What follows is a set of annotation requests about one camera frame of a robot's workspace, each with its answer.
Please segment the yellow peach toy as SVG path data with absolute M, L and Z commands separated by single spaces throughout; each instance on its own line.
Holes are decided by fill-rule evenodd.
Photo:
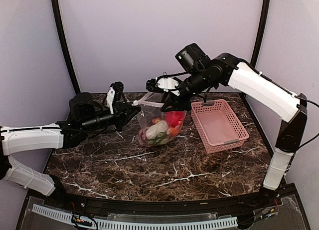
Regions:
M 161 121 L 161 118 L 160 118 L 160 117 L 153 118 L 153 119 L 152 119 L 152 124 L 155 125 L 155 124 L 157 124 L 157 123 L 160 122 L 160 121 Z

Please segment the wrinkled white radish toy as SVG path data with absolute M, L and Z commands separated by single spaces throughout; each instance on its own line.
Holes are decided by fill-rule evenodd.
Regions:
M 152 125 L 146 130 L 146 137 L 148 140 L 154 139 L 159 133 L 165 133 L 169 126 L 165 120 L 161 120 L 155 125 Z

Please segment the clear zip top bag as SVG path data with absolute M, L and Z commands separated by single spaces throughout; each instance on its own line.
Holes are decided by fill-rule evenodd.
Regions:
M 140 126 L 137 139 L 140 145 L 165 145 L 181 132 L 186 111 L 162 112 L 163 96 L 160 93 L 148 92 L 138 101 L 141 111 L 137 114 Z

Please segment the red tomato toy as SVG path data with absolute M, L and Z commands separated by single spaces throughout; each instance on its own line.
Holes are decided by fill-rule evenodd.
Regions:
M 183 111 L 171 111 L 166 114 L 165 119 L 169 127 L 182 126 L 185 113 Z

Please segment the red round fruit toy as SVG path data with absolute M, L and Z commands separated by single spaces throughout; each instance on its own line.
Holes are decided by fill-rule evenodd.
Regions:
M 145 131 L 144 130 L 140 130 L 138 133 L 138 138 L 139 138 L 139 142 L 141 144 L 145 144 L 147 142 L 147 137 L 145 135 Z

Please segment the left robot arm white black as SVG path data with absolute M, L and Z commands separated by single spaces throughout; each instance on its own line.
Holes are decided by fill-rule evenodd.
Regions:
M 0 178 L 32 189 L 60 208 L 70 204 L 70 196 L 61 181 L 40 173 L 17 161 L 13 154 L 40 149 L 69 149 L 78 146 L 89 135 L 119 132 L 141 108 L 137 100 L 129 102 L 121 91 L 110 89 L 102 104 L 88 92 L 69 101 L 65 121 L 36 127 L 0 129 Z

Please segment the orange fruit toy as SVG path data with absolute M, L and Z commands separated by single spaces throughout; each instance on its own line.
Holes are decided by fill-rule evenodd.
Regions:
M 181 127 L 180 126 L 176 126 L 176 127 L 170 127 L 170 135 L 171 136 L 177 136 L 180 131 L 181 131 Z

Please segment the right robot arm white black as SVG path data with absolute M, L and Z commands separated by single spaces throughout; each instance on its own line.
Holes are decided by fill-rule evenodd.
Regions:
M 187 110 L 190 99 L 220 84 L 239 90 L 262 103 L 282 120 L 274 153 L 260 190 L 254 198 L 239 204 L 248 207 L 265 207 L 278 194 L 284 174 L 289 170 L 298 149 L 307 122 L 307 99 L 297 95 L 258 72 L 247 61 L 230 53 L 210 59 L 201 48 L 192 43 L 175 56 L 190 76 L 184 81 L 176 75 L 157 77 L 155 86 L 168 93 L 163 112 Z

